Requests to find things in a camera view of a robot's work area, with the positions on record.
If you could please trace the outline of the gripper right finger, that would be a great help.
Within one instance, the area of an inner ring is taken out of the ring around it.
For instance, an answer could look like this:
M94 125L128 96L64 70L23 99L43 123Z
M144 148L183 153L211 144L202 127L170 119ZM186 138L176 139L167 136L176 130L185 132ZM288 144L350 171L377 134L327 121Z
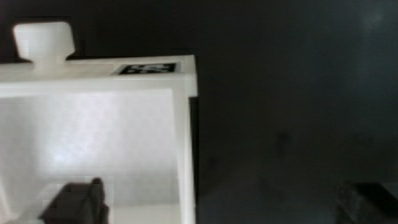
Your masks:
M341 185L336 224L398 224L398 197L380 183Z

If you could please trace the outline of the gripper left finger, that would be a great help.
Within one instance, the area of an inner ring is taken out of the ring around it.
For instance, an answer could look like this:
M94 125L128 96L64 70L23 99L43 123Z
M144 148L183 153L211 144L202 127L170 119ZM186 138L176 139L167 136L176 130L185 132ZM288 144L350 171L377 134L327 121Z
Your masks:
M103 180L67 183L39 215L44 224L108 224Z

